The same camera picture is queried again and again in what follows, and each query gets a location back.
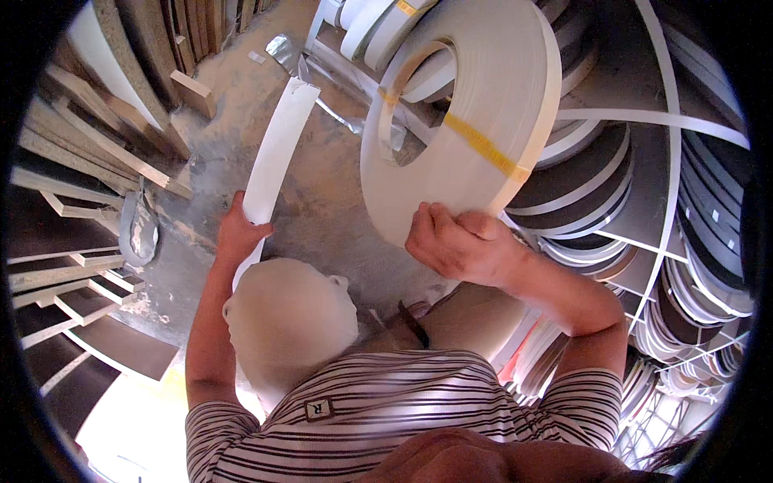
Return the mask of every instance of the hand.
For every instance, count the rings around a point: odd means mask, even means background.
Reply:
[[[405,249],[443,277],[499,288],[532,253],[500,220],[480,212],[454,219],[440,203],[419,205]]]
[[[274,227],[270,223],[250,223],[244,215],[243,201],[244,191],[234,193],[231,209],[220,222],[217,235],[216,261],[233,268],[242,263],[263,238],[274,234]]]

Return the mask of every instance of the shirt logo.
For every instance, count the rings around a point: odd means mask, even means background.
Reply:
[[[306,405],[306,420],[309,420],[309,421],[321,420],[333,415],[332,404],[328,399],[307,401],[305,405]]]

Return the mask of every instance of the person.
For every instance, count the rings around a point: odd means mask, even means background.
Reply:
[[[628,333],[602,284],[491,216],[421,203],[405,248],[464,285],[419,320],[427,348],[405,330],[352,348],[346,288],[302,262],[253,265],[231,293],[273,233],[247,221],[242,199],[223,217],[186,354],[191,481],[651,481],[608,453]],[[487,360],[524,305],[570,337],[531,408]],[[237,399],[237,360],[269,411],[262,425]]]

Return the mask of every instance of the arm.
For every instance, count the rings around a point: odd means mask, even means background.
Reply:
[[[233,196],[231,209],[220,224],[215,263],[193,318],[186,351],[189,409],[209,400],[239,403],[236,354],[223,318],[223,304],[231,296],[231,282],[239,264],[274,231],[270,224],[255,226],[247,221],[242,210],[243,199],[244,191]]]
[[[572,337],[557,376],[586,367],[622,376],[628,333],[615,295],[523,246],[496,218],[454,218],[442,205],[422,203],[405,247],[444,277],[500,288],[547,314]]]

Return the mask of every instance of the yellow tape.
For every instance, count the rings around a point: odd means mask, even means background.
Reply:
[[[395,104],[397,104],[398,102],[400,102],[400,99],[399,99],[399,98],[397,98],[397,97],[395,97],[395,96],[390,96],[390,95],[389,95],[389,94],[387,94],[387,92],[386,92],[384,89],[382,89],[381,87],[379,87],[379,88],[378,88],[378,93],[379,93],[379,95],[381,96],[381,98],[382,98],[382,99],[384,99],[384,102],[386,102],[387,104],[395,105]]]
[[[467,124],[453,114],[446,114],[443,123],[449,126],[456,134],[462,136],[475,149],[478,154],[501,171],[505,176],[515,182],[525,182],[531,171],[518,166],[508,159],[496,146],[489,141],[480,131]]]
[[[405,15],[408,15],[409,17],[413,17],[416,15],[417,10],[410,5],[408,5],[408,2],[405,2],[404,0],[399,0],[397,3],[397,7],[402,10]]]

